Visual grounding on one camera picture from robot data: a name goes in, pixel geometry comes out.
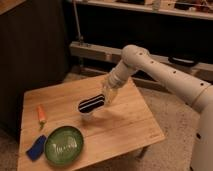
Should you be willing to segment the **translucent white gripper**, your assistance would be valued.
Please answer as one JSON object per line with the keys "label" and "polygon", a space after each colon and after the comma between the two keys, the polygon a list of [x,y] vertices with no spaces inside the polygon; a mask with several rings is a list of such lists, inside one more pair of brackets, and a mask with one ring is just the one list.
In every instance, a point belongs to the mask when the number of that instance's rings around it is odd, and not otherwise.
{"label": "translucent white gripper", "polygon": [[116,98],[118,94],[118,89],[111,88],[108,83],[108,80],[104,79],[102,81],[102,94],[104,95],[104,98],[105,98],[104,104],[106,106],[109,106],[113,102],[113,100]]}

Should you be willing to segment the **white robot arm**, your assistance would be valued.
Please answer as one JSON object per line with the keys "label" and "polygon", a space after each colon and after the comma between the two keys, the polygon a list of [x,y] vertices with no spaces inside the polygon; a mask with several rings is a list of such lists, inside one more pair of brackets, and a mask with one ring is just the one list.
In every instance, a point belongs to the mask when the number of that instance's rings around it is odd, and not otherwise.
{"label": "white robot arm", "polygon": [[213,171],[213,85],[154,60],[145,48],[127,45],[121,51],[121,60],[104,80],[106,104],[137,71],[147,73],[200,114],[190,169]]}

